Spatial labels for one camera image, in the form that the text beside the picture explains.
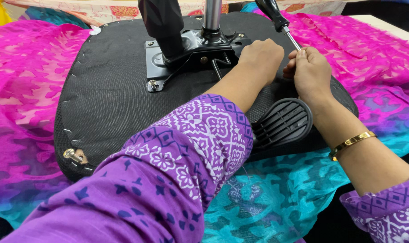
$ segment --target purple printed kurta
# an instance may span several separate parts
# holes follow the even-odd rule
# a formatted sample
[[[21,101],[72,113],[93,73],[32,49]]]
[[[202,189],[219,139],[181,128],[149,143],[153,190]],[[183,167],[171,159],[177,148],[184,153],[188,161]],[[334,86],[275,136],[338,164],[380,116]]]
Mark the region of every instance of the purple printed kurta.
[[[221,96],[201,95],[133,135],[91,177],[41,203],[2,242],[199,242],[210,201],[251,148],[243,112]],[[373,222],[389,215],[384,209],[382,218],[366,219],[355,209],[362,200],[344,204],[373,232]],[[409,234],[396,232],[401,239]]]

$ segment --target screwdriver handle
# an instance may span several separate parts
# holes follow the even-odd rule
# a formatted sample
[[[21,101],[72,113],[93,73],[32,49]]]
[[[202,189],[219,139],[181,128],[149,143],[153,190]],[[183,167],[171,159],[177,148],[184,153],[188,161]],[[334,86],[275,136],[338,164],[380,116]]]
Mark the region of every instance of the screwdriver handle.
[[[258,8],[272,20],[277,32],[282,32],[282,28],[290,24],[290,22],[281,15],[275,0],[255,0],[255,2]]]

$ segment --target black plastic pad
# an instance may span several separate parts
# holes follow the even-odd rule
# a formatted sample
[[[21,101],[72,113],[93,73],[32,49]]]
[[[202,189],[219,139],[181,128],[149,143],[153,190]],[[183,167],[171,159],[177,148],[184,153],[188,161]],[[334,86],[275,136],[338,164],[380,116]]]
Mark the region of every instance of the black plastic pad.
[[[203,24],[203,20],[194,16],[185,16],[184,22],[184,29],[199,29]],[[246,114],[250,122],[258,120],[277,100],[298,97],[293,81],[282,77],[282,69],[289,61],[288,53],[294,48],[286,36],[275,31],[271,21],[255,13],[234,12],[222,14],[220,25],[226,35],[236,31],[245,33],[252,41],[271,38],[285,50],[276,81],[261,91]],[[149,93],[144,43],[152,38],[148,36],[142,19],[112,22],[101,28],[101,33],[89,36],[79,51],[63,86],[56,113],[56,157],[61,170],[71,180],[92,174],[92,169],[108,155],[119,151],[133,134],[217,82],[212,70],[186,73],[177,75],[163,91]],[[221,70],[223,75],[228,71]],[[334,78],[331,90],[341,104],[358,115],[353,99]],[[83,149],[89,161],[86,169],[62,157],[62,153],[71,147]],[[326,143],[312,128],[302,141],[253,154],[250,161],[323,147]]]

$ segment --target bracelet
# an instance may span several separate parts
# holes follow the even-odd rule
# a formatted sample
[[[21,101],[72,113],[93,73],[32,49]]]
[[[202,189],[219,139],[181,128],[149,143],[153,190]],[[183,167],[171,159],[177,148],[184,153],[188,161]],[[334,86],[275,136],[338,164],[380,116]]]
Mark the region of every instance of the bracelet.
[[[343,142],[342,144],[336,146],[334,149],[332,149],[332,151],[329,153],[329,158],[332,161],[337,161],[337,158],[335,157],[337,155],[338,152],[340,152],[342,149],[348,147],[348,146],[352,146],[353,144],[362,141],[366,138],[369,137],[377,137],[377,135],[375,135],[375,133],[368,131],[368,132],[364,132],[361,133],[355,137],[350,138],[349,140]]]

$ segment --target screw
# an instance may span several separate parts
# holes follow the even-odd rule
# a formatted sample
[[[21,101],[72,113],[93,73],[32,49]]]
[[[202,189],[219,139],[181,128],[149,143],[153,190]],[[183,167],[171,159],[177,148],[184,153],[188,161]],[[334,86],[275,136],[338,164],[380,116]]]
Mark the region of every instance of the screw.
[[[150,85],[152,87],[152,89],[156,89],[156,80],[152,79],[150,81],[147,82],[148,85]]]
[[[203,63],[203,64],[207,63],[207,57],[202,57],[200,59],[200,62]]]
[[[73,150],[72,148],[69,148],[69,149],[65,150],[65,152],[63,153],[63,157],[72,158],[76,162],[82,162],[83,161],[83,158],[76,155],[75,150]]]

